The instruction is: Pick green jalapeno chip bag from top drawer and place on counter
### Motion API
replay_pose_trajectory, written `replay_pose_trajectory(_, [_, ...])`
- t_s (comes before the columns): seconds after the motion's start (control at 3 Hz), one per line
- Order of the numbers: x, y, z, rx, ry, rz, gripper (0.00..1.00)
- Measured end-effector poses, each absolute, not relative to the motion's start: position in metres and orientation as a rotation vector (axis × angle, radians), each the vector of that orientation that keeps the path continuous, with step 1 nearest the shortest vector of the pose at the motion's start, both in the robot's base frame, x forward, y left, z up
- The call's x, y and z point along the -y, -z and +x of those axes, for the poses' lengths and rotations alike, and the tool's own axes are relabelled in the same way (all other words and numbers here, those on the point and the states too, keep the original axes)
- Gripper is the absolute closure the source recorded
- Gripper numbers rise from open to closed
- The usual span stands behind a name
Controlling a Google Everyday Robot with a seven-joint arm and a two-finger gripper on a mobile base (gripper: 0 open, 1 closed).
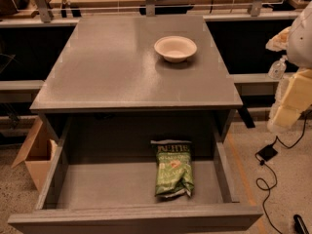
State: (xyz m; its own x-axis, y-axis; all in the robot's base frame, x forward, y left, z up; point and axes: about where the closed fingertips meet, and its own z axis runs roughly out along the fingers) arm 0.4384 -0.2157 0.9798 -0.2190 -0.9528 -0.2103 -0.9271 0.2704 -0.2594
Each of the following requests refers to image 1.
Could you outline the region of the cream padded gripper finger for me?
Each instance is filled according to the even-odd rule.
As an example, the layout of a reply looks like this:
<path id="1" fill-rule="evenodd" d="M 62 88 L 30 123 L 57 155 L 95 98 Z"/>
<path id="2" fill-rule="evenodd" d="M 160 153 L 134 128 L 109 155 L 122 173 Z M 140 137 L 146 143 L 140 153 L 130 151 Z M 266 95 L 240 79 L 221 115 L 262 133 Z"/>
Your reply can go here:
<path id="1" fill-rule="evenodd" d="M 273 113 L 272 123 L 282 128 L 290 128 L 300 117 L 299 110 L 279 105 Z"/>
<path id="2" fill-rule="evenodd" d="M 312 104 L 312 70 L 299 69 L 282 80 L 281 105 L 295 111 L 305 111 Z"/>

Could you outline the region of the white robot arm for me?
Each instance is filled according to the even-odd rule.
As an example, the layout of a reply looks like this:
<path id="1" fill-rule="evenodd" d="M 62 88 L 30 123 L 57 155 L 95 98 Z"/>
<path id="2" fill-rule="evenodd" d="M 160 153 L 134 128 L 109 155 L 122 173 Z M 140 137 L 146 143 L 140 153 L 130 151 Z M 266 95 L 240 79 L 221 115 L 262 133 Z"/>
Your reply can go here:
<path id="1" fill-rule="evenodd" d="M 288 62 L 298 70 L 291 77 L 283 78 L 277 87 L 268 121 L 268 129 L 273 133 L 288 131 L 312 105 L 312 2 L 287 33 Z"/>

